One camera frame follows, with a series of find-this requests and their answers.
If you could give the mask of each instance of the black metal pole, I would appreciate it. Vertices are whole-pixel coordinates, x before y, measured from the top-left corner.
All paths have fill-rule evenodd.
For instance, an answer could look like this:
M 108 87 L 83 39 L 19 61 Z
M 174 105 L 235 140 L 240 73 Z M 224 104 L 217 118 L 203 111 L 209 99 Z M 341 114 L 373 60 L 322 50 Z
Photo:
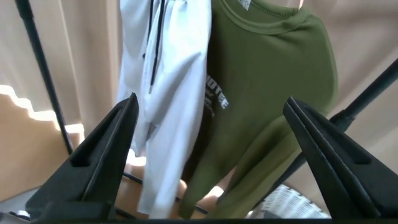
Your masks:
M 352 103 L 350 103 L 345 110 L 335 114 L 329 121 L 335 124 L 341 131 L 346 131 L 355 120 L 355 117 L 397 79 L 398 59 L 395 60 L 381 75 L 379 75 L 379 77 L 375 79 Z M 305 163 L 305 161 L 305 156 L 303 155 L 303 152 L 301 152 L 281 177 L 279 177 L 277 182 L 275 182 L 272 186 L 272 190 L 270 190 L 266 196 L 272 193 L 280 184 L 283 184 Z
M 43 81 L 47 89 L 47 93 L 49 94 L 52 108 L 54 109 L 55 115 L 57 116 L 57 121 L 61 129 L 63 140 L 65 141 L 68 153 L 71 154 L 73 152 L 72 144 L 70 142 L 67 130 L 65 129 L 65 120 L 62 116 L 61 107 L 58 102 L 54 84 L 50 76 L 50 70 L 47 66 L 47 62 L 43 53 L 43 48 L 40 43 L 40 38 L 37 33 L 35 22 L 33 20 L 33 12 L 30 8 L 29 0 L 15 0 L 15 3 L 17 4 L 19 16 L 24 21 L 26 32 L 29 36 L 30 44 L 32 45 L 33 51 L 35 53 L 36 61 L 39 65 L 40 72 L 42 74 Z

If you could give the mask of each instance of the beige curtain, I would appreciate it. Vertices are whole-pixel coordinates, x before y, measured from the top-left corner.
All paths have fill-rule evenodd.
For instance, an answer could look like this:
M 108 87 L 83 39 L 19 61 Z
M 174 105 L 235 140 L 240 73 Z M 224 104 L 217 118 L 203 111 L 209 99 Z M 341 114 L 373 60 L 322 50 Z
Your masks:
M 299 4 L 299 0 L 268 1 L 289 7 Z M 87 134 L 115 99 L 121 55 L 118 1 L 30 2 L 67 124 L 82 123 Z M 398 58 L 398 1 L 304 0 L 304 7 L 325 23 L 333 46 L 340 83 L 333 115 Z M 0 12 L 0 85 L 12 86 L 18 97 L 30 99 L 36 111 L 51 110 L 14 1 L 0 1 Z M 395 83 L 347 131 L 396 172 L 397 95 Z M 287 184 L 325 208 L 307 165 Z

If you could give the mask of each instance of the clothing tag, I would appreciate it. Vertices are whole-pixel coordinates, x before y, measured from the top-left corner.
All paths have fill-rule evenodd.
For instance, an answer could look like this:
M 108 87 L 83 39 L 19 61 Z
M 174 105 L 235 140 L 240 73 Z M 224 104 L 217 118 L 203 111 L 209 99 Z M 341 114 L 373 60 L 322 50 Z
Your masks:
M 245 10 L 249 10 L 251 0 L 238 0 Z

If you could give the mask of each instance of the ribbed neckline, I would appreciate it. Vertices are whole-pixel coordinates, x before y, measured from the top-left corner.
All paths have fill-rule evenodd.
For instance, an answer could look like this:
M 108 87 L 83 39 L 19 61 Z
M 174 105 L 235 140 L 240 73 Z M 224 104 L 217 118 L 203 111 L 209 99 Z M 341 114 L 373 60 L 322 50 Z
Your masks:
M 273 16 L 290 16 L 278 22 L 253 22 L 239 16 L 234 9 L 228 4 L 228 1 L 236 0 L 216 0 L 220 3 L 221 8 L 224 10 L 225 14 L 238 26 L 246 29 L 250 32 L 255 32 L 258 34 L 280 34 L 283 32 L 288 32 L 296 29 L 304 20 L 310 15 L 310 11 L 306 8 L 289 8 L 276 6 L 268 2 L 261 2 L 261 4 L 256 1 L 251 2 L 251 7 L 257 7 L 262 10 L 264 14 L 271 14 Z

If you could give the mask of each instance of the green shirt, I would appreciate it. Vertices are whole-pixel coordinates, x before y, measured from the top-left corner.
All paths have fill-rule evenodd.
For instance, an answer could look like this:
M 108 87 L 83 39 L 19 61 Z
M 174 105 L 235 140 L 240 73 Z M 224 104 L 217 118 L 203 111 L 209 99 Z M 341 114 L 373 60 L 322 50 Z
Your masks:
M 206 102 L 200 133 L 183 173 L 188 189 L 180 215 L 231 169 L 211 218 L 242 218 L 292 163 L 299 147 L 282 116 L 287 98 L 321 113 L 338 81 L 328 34 L 306 8 L 252 0 L 213 0 Z

